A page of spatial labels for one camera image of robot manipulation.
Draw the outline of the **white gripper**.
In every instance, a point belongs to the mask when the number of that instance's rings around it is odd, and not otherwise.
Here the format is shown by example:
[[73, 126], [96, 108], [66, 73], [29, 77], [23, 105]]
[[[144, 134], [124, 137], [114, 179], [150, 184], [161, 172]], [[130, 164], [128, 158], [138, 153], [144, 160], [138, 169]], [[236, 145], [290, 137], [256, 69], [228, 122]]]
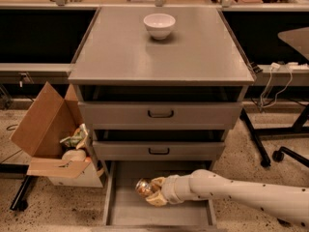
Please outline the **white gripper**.
[[167, 202], [169, 204], [180, 204], [181, 200], [175, 192], [175, 183], [178, 178], [178, 175], [172, 175], [166, 179], [165, 177], [157, 177], [152, 179], [151, 187], [152, 190], [156, 192], [148, 196], [146, 201], [155, 207], [165, 206]]

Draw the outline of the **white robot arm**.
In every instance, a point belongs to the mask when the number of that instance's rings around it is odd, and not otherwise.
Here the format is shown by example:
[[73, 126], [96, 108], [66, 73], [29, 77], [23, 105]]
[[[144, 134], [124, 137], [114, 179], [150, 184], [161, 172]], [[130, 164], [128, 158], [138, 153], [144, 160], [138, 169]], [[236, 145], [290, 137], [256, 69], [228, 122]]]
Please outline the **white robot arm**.
[[228, 198], [297, 226], [309, 227], [309, 189], [226, 179], [205, 169], [157, 177], [142, 191], [154, 206]]

